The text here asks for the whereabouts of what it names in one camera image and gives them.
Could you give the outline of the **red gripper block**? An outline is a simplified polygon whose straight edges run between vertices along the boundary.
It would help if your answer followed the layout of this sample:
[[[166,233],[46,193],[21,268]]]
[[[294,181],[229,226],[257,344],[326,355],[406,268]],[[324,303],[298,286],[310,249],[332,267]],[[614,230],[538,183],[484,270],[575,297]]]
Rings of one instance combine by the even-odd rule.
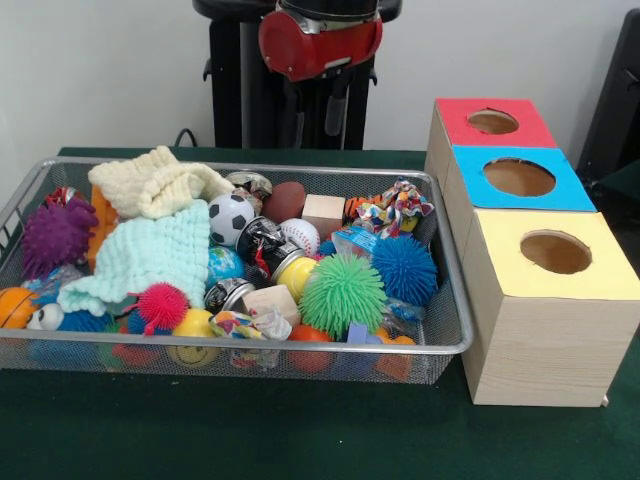
[[[297,83],[336,71],[328,97],[324,130],[328,136],[342,132],[351,69],[376,53],[383,33],[379,18],[339,28],[293,11],[277,10],[262,20],[258,42],[269,70],[286,76],[285,133],[288,148],[302,144],[305,114]]]

